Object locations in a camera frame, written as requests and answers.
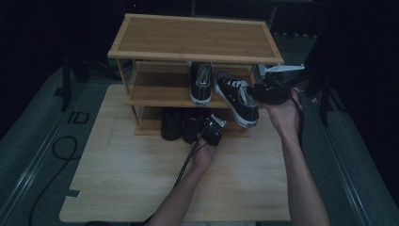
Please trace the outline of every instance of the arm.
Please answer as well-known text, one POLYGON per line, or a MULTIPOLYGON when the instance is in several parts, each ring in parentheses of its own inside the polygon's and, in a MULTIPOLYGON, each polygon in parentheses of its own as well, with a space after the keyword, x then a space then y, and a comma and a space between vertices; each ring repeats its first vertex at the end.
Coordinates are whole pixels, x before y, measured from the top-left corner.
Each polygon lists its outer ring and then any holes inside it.
POLYGON ((199 149, 193 156, 193 165, 189 172, 170 191, 152 216, 148 225, 181 225, 190 206, 197 184, 205 174, 215 155, 215 146, 207 145, 203 139, 199 140, 198 147, 199 149))
POLYGON ((294 225, 329 225, 325 204, 299 145, 299 117, 294 103, 289 100, 282 105, 261 105, 268 111, 281 138, 291 221, 294 225))

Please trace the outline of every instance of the forearm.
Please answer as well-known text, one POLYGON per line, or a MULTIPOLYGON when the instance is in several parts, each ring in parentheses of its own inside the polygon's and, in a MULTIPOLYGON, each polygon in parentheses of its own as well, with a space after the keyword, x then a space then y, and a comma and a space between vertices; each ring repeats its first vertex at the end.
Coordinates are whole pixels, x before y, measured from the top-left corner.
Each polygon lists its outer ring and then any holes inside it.
POLYGON ((167 195, 149 222, 150 226, 178 226, 190 206, 197 184, 205 170, 190 169, 180 183, 167 195))
POLYGON ((288 202, 294 225, 329 225, 323 199, 311 176, 296 137, 282 137, 287 170, 288 202))

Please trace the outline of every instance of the shoe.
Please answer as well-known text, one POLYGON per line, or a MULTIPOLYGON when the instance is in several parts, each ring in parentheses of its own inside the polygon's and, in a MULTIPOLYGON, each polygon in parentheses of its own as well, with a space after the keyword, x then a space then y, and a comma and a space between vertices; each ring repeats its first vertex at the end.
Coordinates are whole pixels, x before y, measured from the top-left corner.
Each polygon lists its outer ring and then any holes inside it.
POLYGON ((195 105, 211 101, 212 63, 192 62, 190 65, 190 97, 195 105))
POLYGON ((202 132, 205 119, 210 115, 210 110, 208 108, 187 108, 184 117, 183 140, 189 144, 197 141, 197 134, 202 132))
POLYGON ((247 94, 247 82, 239 80, 226 72, 214 76, 216 94, 231 108, 235 120, 244 128, 258 123, 258 103, 247 94))
POLYGON ((179 107, 162 108, 161 136, 165 140, 176 140, 183 135, 183 110, 179 107))

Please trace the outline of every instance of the white shoelace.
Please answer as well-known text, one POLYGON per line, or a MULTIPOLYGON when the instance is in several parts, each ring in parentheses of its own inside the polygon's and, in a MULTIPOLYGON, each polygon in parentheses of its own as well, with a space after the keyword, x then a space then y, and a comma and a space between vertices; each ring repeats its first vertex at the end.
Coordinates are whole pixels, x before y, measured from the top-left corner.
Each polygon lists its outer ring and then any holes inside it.
POLYGON ((248 98, 247 98, 247 89, 248 83, 244 80, 235 80, 229 77, 223 79, 223 83, 226 83, 228 86, 237 88, 238 94, 241 96, 243 103, 247 105, 248 98))
POLYGON ((208 66, 209 64, 201 63, 198 66, 198 74, 197 74, 197 83, 200 85, 207 85, 209 82, 209 77, 211 75, 211 69, 208 66))

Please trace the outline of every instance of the person's left arm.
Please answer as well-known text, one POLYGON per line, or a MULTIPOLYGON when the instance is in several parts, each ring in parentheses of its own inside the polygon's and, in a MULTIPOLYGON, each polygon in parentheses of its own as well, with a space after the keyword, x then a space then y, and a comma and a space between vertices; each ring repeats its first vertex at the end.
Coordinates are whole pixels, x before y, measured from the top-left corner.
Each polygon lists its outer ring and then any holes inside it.
POLYGON ((215 146, 206 144, 203 139, 199 141, 198 147, 199 149, 193 156, 194 161, 189 172, 162 201, 148 225, 181 225, 190 206, 194 191, 215 155, 215 146))

